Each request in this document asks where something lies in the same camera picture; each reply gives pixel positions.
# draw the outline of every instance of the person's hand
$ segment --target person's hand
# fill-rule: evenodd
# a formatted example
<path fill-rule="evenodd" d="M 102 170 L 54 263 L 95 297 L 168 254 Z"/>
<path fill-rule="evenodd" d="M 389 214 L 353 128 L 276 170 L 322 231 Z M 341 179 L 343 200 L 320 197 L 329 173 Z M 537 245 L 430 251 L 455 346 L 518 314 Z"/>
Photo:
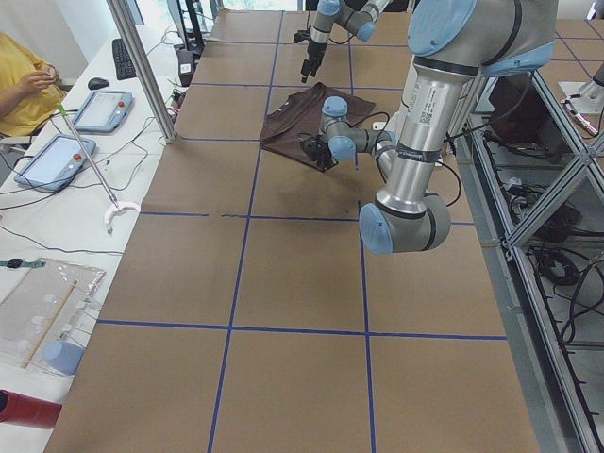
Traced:
<path fill-rule="evenodd" d="M 41 71 L 44 71 L 45 73 L 48 73 L 51 77 L 53 77 L 53 83 L 59 80 L 59 71 L 57 71 L 54 66 L 44 64 L 41 68 Z"/>
<path fill-rule="evenodd" d="M 17 86 L 24 95 L 31 96 L 40 93 L 54 83 L 53 77 L 45 71 L 34 71 L 21 77 Z"/>

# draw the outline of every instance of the wooden stick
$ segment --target wooden stick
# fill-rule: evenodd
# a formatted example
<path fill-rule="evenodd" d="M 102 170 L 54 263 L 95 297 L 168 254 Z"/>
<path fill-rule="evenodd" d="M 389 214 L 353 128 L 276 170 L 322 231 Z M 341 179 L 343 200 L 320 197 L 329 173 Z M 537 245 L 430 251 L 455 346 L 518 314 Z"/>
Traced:
<path fill-rule="evenodd" d="M 67 293 L 60 300 L 59 307 L 57 308 L 57 311 L 55 311 L 55 314 L 53 314 L 52 317 L 48 320 L 48 323 L 46 323 L 46 327 L 44 327 L 44 330 L 40 334 L 40 338 L 38 339 L 38 341 L 36 342 L 36 344 L 32 348 L 32 350 L 29 353 L 29 355 L 24 359 L 23 363 L 21 364 L 22 368 L 27 368 L 27 366 L 29 365 L 29 363 L 31 362 L 31 360 L 36 355 L 36 351 L 38 351 L 38 348 L 40 347 L 40 345 L 44 341 L 44 337 L 48 333 L 48 330 L 50 330 L 50 327 L 52 327 L 53 324 L 55 324 L 55 321 L 57 321 L 57 318 L 59 317 L 59 314 L 60 314 L 61 310 L 63 310 L 63 307 L 67 303 L 67 300 L 71 297 L 71 295 L 74 292 L 74 289 L 76 288 L 76 286 L 77 286 L 77 280 L 74 280 L 72 282 L 71 286 L 69 287 L 69 290 L 67 290 Z"/>

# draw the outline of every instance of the blue cup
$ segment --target blue cup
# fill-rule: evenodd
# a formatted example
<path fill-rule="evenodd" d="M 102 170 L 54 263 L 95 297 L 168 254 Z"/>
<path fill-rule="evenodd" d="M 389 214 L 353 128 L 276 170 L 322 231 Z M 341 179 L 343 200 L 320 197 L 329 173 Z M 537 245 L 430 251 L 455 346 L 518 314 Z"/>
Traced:
<path fill-rule="evenodd" d="M 56 340 L 46 345 L 42 352 L 44 360 L 64 375 L 76 373 L 79 361 L 82 360 L 84 348 L 77 344 Z"/>

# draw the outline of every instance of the red cup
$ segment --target red cup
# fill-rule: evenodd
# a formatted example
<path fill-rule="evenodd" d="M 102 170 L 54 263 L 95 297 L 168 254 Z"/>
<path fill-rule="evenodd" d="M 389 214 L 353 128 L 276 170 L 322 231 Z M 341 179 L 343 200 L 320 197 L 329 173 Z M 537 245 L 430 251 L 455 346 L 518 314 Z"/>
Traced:
<path fill-rule="evenodd" d="M 22 427 L 54 428 L 62 405 L 0 390 L 0 422 Z"/>

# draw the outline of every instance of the white table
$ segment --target white table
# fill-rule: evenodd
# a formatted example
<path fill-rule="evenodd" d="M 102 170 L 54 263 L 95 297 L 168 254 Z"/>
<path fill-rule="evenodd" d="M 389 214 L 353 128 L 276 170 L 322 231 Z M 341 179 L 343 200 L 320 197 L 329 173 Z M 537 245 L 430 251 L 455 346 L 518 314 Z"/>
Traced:
<path fill-rule="evenodd" d="M 139 34 L 147 52 L 161 40 L 161 32 L 146 26 L 139 26 Z M 74 87 L 63 101 L 66 109 L 78 109 L 90 92 L 88 80 L 95 76 L 106 78 L 110 85 L 108 90 L 132 92 L 134 104 L 125 121 L 108 136 L 90 136 L 97 143 L 95 161 L 107 179 L 109 185 L 120 188 L 126 185 L 133 168 L 144 157 L 144 151 L 130 144 L 117 155 L 109 157 L 114 151 L 129 142 L 143 129 L 145 120 L 153 116 L 152 110 L 144 95 L 138 78 L 118 81 L 115 77 L 111 53 L 111 36 L 92 60 Z M 173 82 L 177 82 L 176 54 L 170 44 L 161 44 L 148 55 L 159 89 L 164 99 L 168 99 Z M 67 131 L 63 120 L 58 117 L 55 124 Z M 41 132 L 27 154 L 34 155 L 47 141 L 57 133 L 52 125 L 47 125 Z M 119 200 L 141 203 L 149 188 L 153 174 L 159 164 L 164 147 L 159 126 L 155 120 L 145 130 L 136 143 L 145 148 L 148 157 L 143 161 L 132 178 L 129 187 L 116 192 Z M 23 168 L 25 162 L 17 169 Z M 97 183 L 98 178 L 88 169 L 73 181 L 75 186 L 86 186 Z M 9 176 L 0 188 L 0 193 L 20 189 Z M 21 205 L 44 197 L 35 191 L 3 194 L 0 196 L 0 207 Z M 87 189 L 69 187 L 40 203 L 14 210 L 0 210 L 0 225 L 11 231 L 33 238 L 47 246 L 63 249 L 115 250 L 124 251 L 132 228 L 137 219 L 135 210 L 125 210 L 113 217 L 113 233 L 109 235 L 104 225 L 104 214 L 110 201 L 100 185 Z M 36 260 L 40 257 L 64 260 L 84 266 L 92 266 L 107 272 L 94 298 L 103 302 L 112 282 L 120 256 L 107 254 L 72 253 L 44 250 L 34 243 L 0 230 L 0 260 L 22 258 Z M 0 300 L 3 300 L 15 288 L 27 269 L 0 269 Z M 31 373 L 27 370 L 7 365 L 0 361 L 0 388 L 21 394 L 29 394 L 41 399 L 62 402 L 71 385 L 68 377 L 56 377 L 44 373 Z M 42 452 L 51 430 L 16 427 L 0 424 L 0 452 L 34 453 Z"/>

